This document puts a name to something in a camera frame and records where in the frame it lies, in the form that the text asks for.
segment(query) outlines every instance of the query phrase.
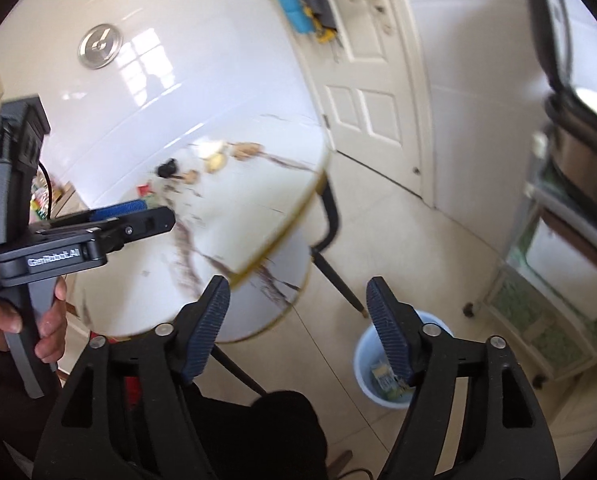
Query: brown food item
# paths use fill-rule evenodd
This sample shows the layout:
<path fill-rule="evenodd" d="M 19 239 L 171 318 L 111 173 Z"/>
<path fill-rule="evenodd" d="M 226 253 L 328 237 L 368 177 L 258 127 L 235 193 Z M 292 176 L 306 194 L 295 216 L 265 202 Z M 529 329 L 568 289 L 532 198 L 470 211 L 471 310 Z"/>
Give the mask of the brown food item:
<path fill-rule="evenodd" d="M 234 145 L 232 156 L 236 160 L 247 160 L 262 151 L 262 146 L 256 142 L 237 142 Z"/>
<path fill-rule="evenodd" d="M 227 164 L 227 157 L 223 153 L 214 153 L 214 155 L 205 159 L 205 171 L 216 173 L 222 170 Z"/>
<path fill-rule="evenodd" d="M 196 181 L 198 180 L 198 171 L 189 170 L 187 173 L 183 173 L 182 179 L 185 181 L 185 184 L 196 184 Z"/>

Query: trash bin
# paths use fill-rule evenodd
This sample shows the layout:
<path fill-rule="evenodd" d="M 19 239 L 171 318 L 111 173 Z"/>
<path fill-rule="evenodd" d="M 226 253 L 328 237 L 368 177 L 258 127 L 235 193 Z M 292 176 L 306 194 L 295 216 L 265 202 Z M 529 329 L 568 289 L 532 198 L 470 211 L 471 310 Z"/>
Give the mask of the trash bin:
<path fill-rule="evenodd" d="M 417 310 L 416 313 L 421 317 L 423 323 L 436 323 L 444 330 L 452 332 L 448 326 L 443 323 L 438 317 L 422 310 Z M 356 351 L 354 352 L 354 375 L 358 381 L 358 386 L 363 390 L 363 393 L 372 399 L 377 404 L 386 408 L 392 408 L 393 410 L 404 410 L 409 407 L 411 397 L 413 396 L 413 388 L 406 391 L 398 399 L 386 400 L 380 396 L 380 392 L 376 382 L 373 380 L 371 367 L 378 362 L 388 363 L 387 355 L 383 350 L 383 345 L 378 337 L 378 332 L 374 325 L 370 325 L 365 333 L 361 336 L 358 344 L 356 345 Z"/>

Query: silver bolt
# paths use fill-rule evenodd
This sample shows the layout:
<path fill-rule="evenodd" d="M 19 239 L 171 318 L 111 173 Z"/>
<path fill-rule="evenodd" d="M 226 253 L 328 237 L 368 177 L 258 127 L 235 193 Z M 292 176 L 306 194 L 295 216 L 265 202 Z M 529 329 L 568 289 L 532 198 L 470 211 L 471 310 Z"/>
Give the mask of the silver bolt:
<path fill-rule="evenodd" d="M 107 339 L 105 339 L 104 336 L 98 335 L 90 341 L 90 347 L 100 348 L 101 346 L 105 345 L 106 341 Z"/>
<path fill-rule="evenodd" d="M 507 342 L 499 335 L 492 337 L 489 342 L 494 348 L 498 348 L 499 350 L 502 350 L 507 346 Z"/>
<path fill-rule="evenodd" d="M 174 331 L 174 326 L 171 323 L 161 323 L 159 326 L 157 326 L 154 329 L 154 332 L 156 332 L 156 335 L 159 336 L 165 336 L 165 335 L 169 335 Z"/>
<path fill-rule="evenodd" d="M 439 336 L 441 332 L 440 326 L 435 323 L 427 323 L 422 326 L 422 331 L 427 334 L 431 335 L 432 337 Z"/>

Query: table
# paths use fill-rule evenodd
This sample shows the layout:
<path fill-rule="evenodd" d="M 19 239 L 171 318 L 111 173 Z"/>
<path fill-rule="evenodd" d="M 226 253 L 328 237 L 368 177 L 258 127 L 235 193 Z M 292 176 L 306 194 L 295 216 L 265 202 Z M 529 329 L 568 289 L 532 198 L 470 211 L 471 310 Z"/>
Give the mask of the table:
<path fill-rule="evenodd" d="M 201 135 L 177 150 L 174 178 L 145 178 L 159 203 L 175 211 L 174 229 L 79 273 L 72 297 L 79 316 L 106 336 L 137 335 L 172 320 L 221 274 L 232 300 L 216 341 L 271 327 L 305 286 L 312 251 L 297 224 L 325 185 L 329 154 L 318 124 L 276 116 Z M 128 190 L 128 200 L 137 197 Z"/>

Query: white wall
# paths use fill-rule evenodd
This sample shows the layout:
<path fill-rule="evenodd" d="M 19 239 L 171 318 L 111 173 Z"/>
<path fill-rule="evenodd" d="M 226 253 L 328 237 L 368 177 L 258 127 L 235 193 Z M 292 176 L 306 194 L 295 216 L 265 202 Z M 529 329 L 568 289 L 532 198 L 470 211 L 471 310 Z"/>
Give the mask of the white wall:
<path fill-rule="evenodd" d="M 435 134 L 436 205 L 496 250 L 513 223 L 531 134 L 546 119 L 525 0 L 410 0 Z M 575 82 L 597 90 L 597 26 L 570 2 Z"/>
<path fill-rule="evenodd" d="M 105 22 L 126 41 L 153 28 L 161 43 L 151 69 L 133 65 L 134 91 L 121 56 L 96 71 L 77 60 Z M 119 200 L 199 124 L 179 142 L 228 118 L 315 117 L 271 0 L 23 0 L 0 27 L 0 75 L 5 98 L 40 94 L 52 126 L 41 159 L 88 206 Z"/>

